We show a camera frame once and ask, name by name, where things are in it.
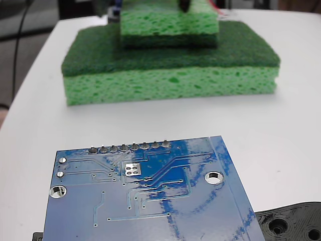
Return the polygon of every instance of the blue circuit board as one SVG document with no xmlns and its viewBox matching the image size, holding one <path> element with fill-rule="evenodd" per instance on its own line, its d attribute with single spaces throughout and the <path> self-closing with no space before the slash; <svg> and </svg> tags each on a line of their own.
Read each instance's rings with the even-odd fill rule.
<svg viewBox="0 0 321 241">
<path fill-rule="evenodd" d="M 44 241 L 263 241 L 221 137 L 58 151 Z"/>
</svg>

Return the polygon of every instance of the small sponge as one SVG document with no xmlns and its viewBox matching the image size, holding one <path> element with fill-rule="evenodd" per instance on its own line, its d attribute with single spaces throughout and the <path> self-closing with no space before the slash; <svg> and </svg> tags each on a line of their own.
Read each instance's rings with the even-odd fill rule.
<svg viewBox="0 0 321 241">
<path fill-rule="evenodd" d="M 208 0 L 193 0 L 187 13 L 178 0 L 124 0 L 121 40 L 124 47 L 215 47 L 218 14 Z"/>
<path fill-rule="evenodd" d="M 79 32 L 62 65 L 69 105 L 275 89 L 280 60 L 244 23 L 221 22 L 218 49 L 123 50 L 119 27 Z"/>
</svg>

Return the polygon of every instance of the red wire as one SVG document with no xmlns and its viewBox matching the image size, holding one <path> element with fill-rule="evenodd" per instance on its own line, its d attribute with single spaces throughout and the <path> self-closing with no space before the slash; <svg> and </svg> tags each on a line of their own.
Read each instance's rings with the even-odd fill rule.
<svg viewBox="0 0 321 241">
<path fill-rule="evenodd" d="M 213 2 L 213 0 L 209 0 L 210 4 L 212 5 L 212 7 L 220 14 L 220 15 L 224 15 L 224 13 L 215 5 L 215 3 Z"/>
</svg>

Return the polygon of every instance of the mounting hole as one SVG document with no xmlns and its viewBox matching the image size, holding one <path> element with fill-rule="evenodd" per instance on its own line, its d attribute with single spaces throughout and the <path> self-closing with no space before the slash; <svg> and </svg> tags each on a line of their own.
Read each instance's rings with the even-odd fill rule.
<svg viewBox="0 0 321 241">
<path fill-rule="evenodd" d="M 285 233 L 287 231 L 288 225 L 287 225 L 287 222 L 285 220 L 277 218 L 277 219 L 272 220 L 270 222 L 269 229 L 275 235 L 280 235 L 280 234 Z"/>
<path fill-rule="evenodd" d="M 50 188 L 49 195 L 53 198 L 61 198 L 65 196 L 67 189 L 64 186 L 54 186 Z"/>
<path fill-rule="evenodd" d="M 223 175 L 219 172 L 209 172 L 205 175 L 205 180 L 209 184 L 217 185 L 223 182 Z"/>
<path fill-rule="evenodd" d="M 308 237 L 311 240 L 319 240 L 321 237 L 321 234 L 318 230 L 316 229 L 312 229 L 309 233 L 308 233 Z"/>
</svg>

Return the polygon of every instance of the black plastic part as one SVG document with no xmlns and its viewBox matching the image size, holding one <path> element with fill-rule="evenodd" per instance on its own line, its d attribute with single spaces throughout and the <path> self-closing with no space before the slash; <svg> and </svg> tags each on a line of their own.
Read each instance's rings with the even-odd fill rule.
<svg viewBox="0 0 321 241">
<path fill-rule="evenodd" d="M 42 232 L 35 232 L 34 235 L 32 236 L 32 241 L 42 241 Z"/>
<path fill-rule="evenodd" d="M 256 212 L 266 241 L 321 241 L 321 202 L 305 202 Z M 42 241 L 34 233 L 32 241 Z"/>
</svg>

